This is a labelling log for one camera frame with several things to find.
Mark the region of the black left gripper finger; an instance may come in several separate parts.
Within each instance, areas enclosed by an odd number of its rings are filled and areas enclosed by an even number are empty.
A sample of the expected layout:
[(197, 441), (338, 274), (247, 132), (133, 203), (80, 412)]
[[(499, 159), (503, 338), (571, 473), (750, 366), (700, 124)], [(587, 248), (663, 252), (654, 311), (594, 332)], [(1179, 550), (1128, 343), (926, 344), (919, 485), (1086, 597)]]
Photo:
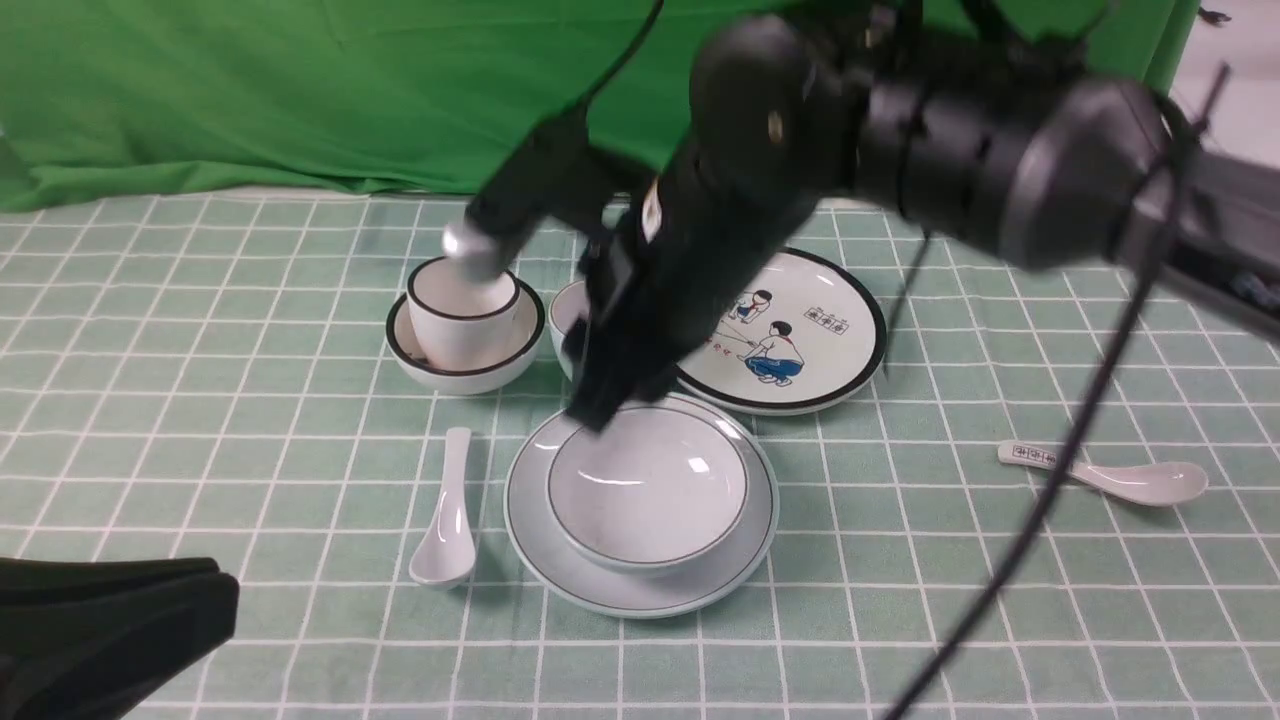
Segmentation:
[(83, 602), (219, 573), (214, 559), (150, 559), (109, 562), (1, 560), (1, 605)]

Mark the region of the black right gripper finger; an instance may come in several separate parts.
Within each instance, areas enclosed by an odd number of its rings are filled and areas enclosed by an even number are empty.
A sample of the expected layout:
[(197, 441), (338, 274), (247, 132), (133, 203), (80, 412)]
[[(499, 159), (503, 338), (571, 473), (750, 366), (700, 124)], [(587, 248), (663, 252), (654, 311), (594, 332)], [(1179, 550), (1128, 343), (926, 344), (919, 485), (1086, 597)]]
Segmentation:
[(83, 602), (1, 605), (4, 719), (122, 719), (236, 633), (225, 571)]

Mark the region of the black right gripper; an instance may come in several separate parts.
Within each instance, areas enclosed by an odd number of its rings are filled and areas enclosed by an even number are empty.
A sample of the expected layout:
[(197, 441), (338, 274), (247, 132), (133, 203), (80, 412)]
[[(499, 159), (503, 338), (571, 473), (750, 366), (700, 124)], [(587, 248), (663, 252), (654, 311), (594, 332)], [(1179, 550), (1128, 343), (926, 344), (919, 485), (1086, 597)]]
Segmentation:
[(563, 341), (573, 389), (566, 415), (604, 430), (628, 402), (654, 404), (676, 365), (813, 214), (831, 187), (827, 151), (773, 158), (681, 140), (663, 170), (608, 150), (611, 192), (628, 209), (580, 259), (589, 316)]

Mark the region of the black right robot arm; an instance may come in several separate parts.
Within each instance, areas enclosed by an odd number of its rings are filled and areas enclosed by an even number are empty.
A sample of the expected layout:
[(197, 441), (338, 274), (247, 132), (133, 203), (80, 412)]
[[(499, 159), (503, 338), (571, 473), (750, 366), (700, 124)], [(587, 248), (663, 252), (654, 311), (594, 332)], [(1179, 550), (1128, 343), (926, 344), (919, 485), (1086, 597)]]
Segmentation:
[(544, 115), (442, 246), (468, 283), (507, 275), (539, 225), (581, 233), (589, 314), (568, 333), (570, 418), (602, 430), (675, 383), (730, 302), (828, 197), (870, 202), (1025, 272), (1101, 259), (1132, 299), (1024, 527), (951, 634), (888, 710), (900, 719), (1019, 570), (1055, 506), (1151, 290), (1277, 340), (1277, 170), (1206, 152), (1216, 96), (1189, 118), (1149, 86), (1092, 70), (1091, 27), (1028, 38), (995, 1), (972, 32), (920, 1), (790, 1), (709, 35), (690, 123), (662, 169), (590, 140), (590, 108), (658, 22)]

